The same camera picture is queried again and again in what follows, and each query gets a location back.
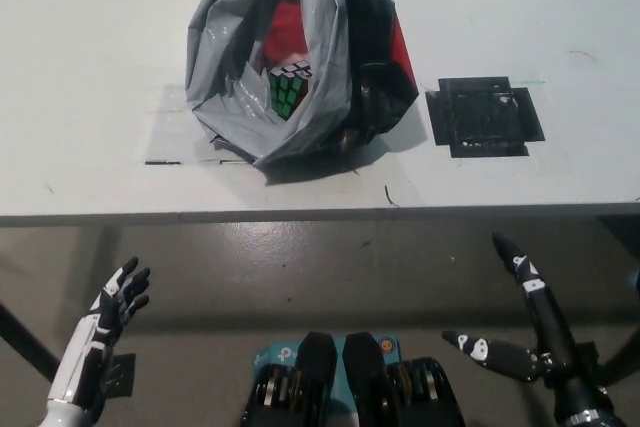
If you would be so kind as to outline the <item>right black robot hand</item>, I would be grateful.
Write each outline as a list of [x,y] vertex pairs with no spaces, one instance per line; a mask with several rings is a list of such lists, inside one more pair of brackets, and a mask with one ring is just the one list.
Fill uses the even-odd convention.
[[495,232],[492,242],[524,296],[537,346],[528,349],[451,330],[442,338],[490,371],[525,383],[542,379],[554,393],[557,425],[616,426],[613,404],[593,380],[552,289],[512,240]]

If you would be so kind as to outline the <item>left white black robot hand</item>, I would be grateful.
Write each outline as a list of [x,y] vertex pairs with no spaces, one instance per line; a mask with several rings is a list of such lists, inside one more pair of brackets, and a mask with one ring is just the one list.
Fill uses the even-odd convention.
[[95,409],[104,396],[113,350],[135,313],[149,296],[150,269],[138,268],[132,257],[101,288],[72,334],[48,399],[74,405],[83,412]]

